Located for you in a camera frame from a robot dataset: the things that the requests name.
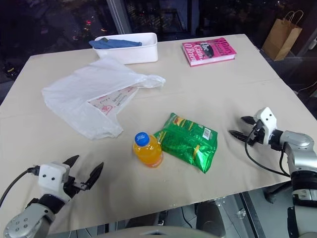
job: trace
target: white plastic bin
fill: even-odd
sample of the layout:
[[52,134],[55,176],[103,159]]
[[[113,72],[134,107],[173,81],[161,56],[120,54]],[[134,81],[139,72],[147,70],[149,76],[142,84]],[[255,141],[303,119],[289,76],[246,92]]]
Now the white plastic bin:
[[112,36],[99,36],[95,40],[100,40],[106,37],[107,39],[127,40],[142,42],[142,46],[113,48],[113,49],[95,49],[100,58],[111,56],[117,59],[122,64],[130,63],[147,63],[158,61],[158,38],[155,33],[135,33]]

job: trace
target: beige tabletop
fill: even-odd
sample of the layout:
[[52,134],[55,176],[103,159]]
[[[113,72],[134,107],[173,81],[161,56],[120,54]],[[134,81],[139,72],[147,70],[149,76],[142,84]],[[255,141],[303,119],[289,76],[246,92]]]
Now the beige tabletop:
[[[119,113],[124,131],[116,139],[90,141],[75,132],[44,104],[41,89],[98,59],[93,50],[30,57],[0,106],[0,193],[32,165],[64,161],[80,155],[71,175],[81,182],[105,162],[95,186],[77,194],[56,217],[51,233],[128,219],[286,181],[253,164],[243,143],[229,129],[248,132],[239,117],[270,107],[281,130],[317,138],[315,118],[278,77],[245,35],[225,36],[235,60],[189,67],[181,51],[184,41],[158,43],[158,61],[128,65],[139,73],[166,79],[162,88],[141,89]],[[157,169],[133,155],[134,135],[158,131],[171,112],[218,132],[218,149],[210,170],[164,154]],[[278,170],[279,153],[255,145],[250,153]],[[10,191],[0,209],[0,229],[40,197],[37,178],[26,175]]]

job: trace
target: green chip bag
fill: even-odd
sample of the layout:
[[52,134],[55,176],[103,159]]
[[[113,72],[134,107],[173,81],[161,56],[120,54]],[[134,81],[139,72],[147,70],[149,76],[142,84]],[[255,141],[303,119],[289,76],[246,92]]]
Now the green chip bag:
[[172,113],[154,134],[162,150],[206,173],[217,149],[217,132]]

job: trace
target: paper bag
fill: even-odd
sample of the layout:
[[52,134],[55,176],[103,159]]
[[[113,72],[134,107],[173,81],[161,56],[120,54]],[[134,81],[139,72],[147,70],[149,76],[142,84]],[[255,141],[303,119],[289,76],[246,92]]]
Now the paper bag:
[[[293,24],[292,20],[297,12],[301,12],[302,16],[298,21]],[[263,51],[274,61],[283,60],[295,41],[297,40],[302,28],[297,26],[299,20],[303,17],[303,11],[298,10],[296,12],[290,11],[283,20],[277,19],[268,34],[262,49]]]

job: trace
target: blue bottle cap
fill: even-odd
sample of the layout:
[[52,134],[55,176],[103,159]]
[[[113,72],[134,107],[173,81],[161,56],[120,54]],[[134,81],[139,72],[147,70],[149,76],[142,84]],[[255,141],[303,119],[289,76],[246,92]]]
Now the blue bottle cap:
[[140,132],[136,134],[136,136],[134,137],[134,140],[138,146],[146,146],[149,143],[150,138],[149,138],[149,135],[146,134],[145,132]]

